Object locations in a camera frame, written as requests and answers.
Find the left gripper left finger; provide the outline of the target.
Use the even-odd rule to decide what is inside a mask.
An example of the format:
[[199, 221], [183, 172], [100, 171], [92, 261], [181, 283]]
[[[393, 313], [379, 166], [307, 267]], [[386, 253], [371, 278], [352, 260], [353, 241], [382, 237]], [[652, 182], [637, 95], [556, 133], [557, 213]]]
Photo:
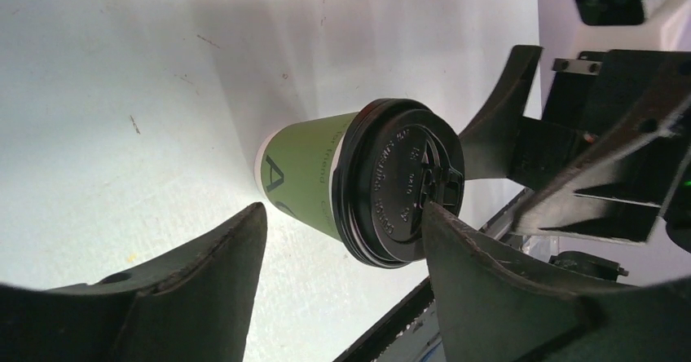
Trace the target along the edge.
[[93, 285], [1, 288], [4, 361], [240, 361], [266, 248], [254, 203]]

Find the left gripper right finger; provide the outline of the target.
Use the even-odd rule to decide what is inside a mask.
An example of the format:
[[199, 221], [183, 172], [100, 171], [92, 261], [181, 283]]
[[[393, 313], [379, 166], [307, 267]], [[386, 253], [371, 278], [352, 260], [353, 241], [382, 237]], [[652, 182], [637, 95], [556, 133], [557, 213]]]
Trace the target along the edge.
[[541, 262], [425, 206], [449, 361], [687, 361], [690, 280], [638, 287]]

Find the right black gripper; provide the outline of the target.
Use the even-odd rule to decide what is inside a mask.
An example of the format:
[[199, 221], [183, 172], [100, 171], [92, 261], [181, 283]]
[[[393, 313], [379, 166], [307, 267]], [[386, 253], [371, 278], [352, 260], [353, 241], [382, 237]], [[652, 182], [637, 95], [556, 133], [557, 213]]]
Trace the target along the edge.
[[532, 191], [513, 220], [517, 234], [642, 244], [664, 220], [670, 233], [688, 235], [689, 53], [585, 51], [555, 60], [542, 117], [519, 126], [543, 50], [514, 46], [460, 132], [465, 178], [509, 174]]

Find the green paper coffee cup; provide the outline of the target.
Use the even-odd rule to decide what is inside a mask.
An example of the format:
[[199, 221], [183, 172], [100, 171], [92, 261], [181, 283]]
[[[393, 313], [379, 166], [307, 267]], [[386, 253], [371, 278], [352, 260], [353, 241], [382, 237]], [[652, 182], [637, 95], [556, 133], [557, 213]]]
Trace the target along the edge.
[[257, 151], [254, 177], [278, 210], [337, 241], [332, 175], [355, 113], [298, 122], [269, 135]]

